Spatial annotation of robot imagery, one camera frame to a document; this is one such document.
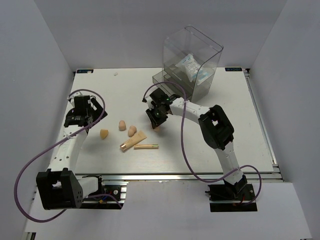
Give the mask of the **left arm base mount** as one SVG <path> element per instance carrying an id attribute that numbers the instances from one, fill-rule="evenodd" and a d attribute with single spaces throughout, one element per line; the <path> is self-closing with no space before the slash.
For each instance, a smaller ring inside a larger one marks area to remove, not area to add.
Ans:
<path id="1" fill-rule="evenodd" d="M 101 190 L 84 198 L 80 209 L 120 210 L 125 203 L 127 184 L 127 181 L 103 181 Z"/>

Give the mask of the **cotton pad pack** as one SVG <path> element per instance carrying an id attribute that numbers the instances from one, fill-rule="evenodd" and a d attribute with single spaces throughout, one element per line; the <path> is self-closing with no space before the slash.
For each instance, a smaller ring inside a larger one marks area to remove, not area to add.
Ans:
<path id="1" fill-rule="evenodd" d="M 187 56 L 185 56 L 175 66 L 187 75 L 190 82 L 196 79 L 198 71 L 201 67 L 201 65 L 195 60 L 192 53 L 189 53 Z"/>
<path id="2" fill-rule="evenodd" d="M 203 82 L 205 82 L 208 78 L 210 78 L 213 74 L 211 72 L 202 71 L 196 77 L 196 84 L 199 86 Z"/>

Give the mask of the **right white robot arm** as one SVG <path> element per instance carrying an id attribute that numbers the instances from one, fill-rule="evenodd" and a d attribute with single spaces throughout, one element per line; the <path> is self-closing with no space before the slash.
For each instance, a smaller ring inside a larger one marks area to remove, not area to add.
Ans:
<path id="1" fill-rule="evenodd" d="M 187 160 L 184 146 L 184 123 L 190 120 L 199 125 L 205 143 L 212 148 L 222 168 L 226 195 L 236 200 L 244 193 L 247 178 L 242 172 L 234 151 L 234 127 L 219 105 L 213 107 L 201 106 L 186 100 L 177 94 L 167 95 L 162 89 L 157 88 L 150 95 L 144 95 L 142 102 L 148 109 L 146 114 L 150 119 L 153 129 L 163 124 L 169 115 L 180 116 L 180 145 L 184 161 L 191 174 L 204 183 L 214 181 L 199 177 Z"/>

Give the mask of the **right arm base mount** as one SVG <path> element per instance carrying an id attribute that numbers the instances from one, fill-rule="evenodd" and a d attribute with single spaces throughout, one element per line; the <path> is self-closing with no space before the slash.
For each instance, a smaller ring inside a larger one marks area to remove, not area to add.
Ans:
<path id="1" fill-rule="evenodd" d="M 224 184 L 208 185 L 205 195 L 209 198 L 212 213 L 257 212 L 255 191 L 252 184 L 247 184 L 235 195 Z"/>

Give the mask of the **beige makeup sponge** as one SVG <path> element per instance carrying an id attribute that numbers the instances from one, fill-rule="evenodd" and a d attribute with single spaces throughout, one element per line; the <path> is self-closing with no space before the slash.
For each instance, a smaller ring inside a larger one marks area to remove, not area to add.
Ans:
<path id="1" fill-rule="evenodd" d="M 118 129 L 120 131 L 125 131 L 127 129 L 126 123 L 124 120 L 120 120 L 118 123 Z"/>
<path id="2" fill-rule="evenodd" d="M 159 131 L 160 131 L 160 127 L 158 126 L 158 127 L 154 128 L 153 130 L 154 130 L 155 132 L 159 132 Z"/>
<path id="3" fill-rule="evenodd" d="M 100 138 L 104 140 L 109 135 L 109 130 L 101 129 L 99 135 L 100 135 Z"/>
<path id="4" fill-rule="evenodd" d="M 128 136 L 131 138 L 137 132 L 137 128 L 131 125 L 128 129 Z"/>

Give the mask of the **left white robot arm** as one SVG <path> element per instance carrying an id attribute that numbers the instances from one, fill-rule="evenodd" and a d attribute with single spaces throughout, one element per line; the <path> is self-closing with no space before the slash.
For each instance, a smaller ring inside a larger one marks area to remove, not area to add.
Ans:
<path id="1" fill-rule="evenodd" d="M 44 172 L 36 176 L 42 206 L 45 210 L 80 208 L 84 198 L 99 200 L 106 187 L 101 176 L 77 179 L 74 171 L 82 145 L 88 136 L 90 124 L 107 113 L 94 96 L 78 95 L 71 99 L 72 109 L 65 117 L 63 138 L 57 153 Z"/>

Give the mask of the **clear acrylic organizer box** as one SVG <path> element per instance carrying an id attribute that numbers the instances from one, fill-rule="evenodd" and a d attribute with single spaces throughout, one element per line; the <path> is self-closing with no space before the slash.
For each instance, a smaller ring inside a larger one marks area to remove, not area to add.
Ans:
<path id="1" fill-rule="evenodd" d="M 211 88 L 223 45 L 199 31 L 192 25 L 169 35 L 163 41 L 162 70 L 152 77 L 167 95 L 183 96 L 196 103 L 205 97 Z"/>

